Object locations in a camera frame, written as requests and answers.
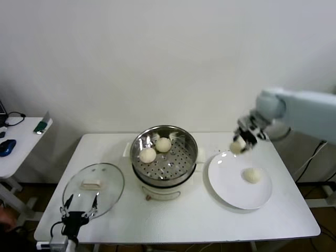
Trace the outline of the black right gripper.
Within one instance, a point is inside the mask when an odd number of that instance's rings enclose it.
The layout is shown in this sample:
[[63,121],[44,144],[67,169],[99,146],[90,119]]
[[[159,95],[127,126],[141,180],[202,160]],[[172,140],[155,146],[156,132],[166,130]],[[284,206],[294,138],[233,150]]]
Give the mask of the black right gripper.
[[257,143],[256,137],[249,130],[244,131],[242,128],[238,128],[234,133],[233,142],[236,142],[238,139],[242,139],[246,143],[243,153],[251,151]]

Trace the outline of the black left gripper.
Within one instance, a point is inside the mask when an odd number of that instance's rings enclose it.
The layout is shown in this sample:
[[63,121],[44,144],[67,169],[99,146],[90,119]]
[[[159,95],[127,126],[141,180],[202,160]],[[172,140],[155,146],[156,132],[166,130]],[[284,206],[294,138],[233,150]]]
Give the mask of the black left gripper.
[[74,211],[69,212],[69,207],[73,199],[73,194],[65,201],[62,207],[60,207],[61,220],[64,224],[62,231],[63,235],[78,235],[81,226],[87,225],[89,223],[89,218],[94,217],[98,211],[98,195],[97,193],[94,197],[91,209],[87,212]]

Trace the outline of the bare person hand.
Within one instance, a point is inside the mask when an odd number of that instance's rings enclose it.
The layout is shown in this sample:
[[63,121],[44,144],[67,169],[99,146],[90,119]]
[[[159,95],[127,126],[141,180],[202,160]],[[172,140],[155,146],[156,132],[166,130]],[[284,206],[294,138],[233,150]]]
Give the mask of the bare person hand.
[[16,218],[12,215],[8,209],[1,206],[0,211],[0,223],[7,228],[14,228],[16,227]]

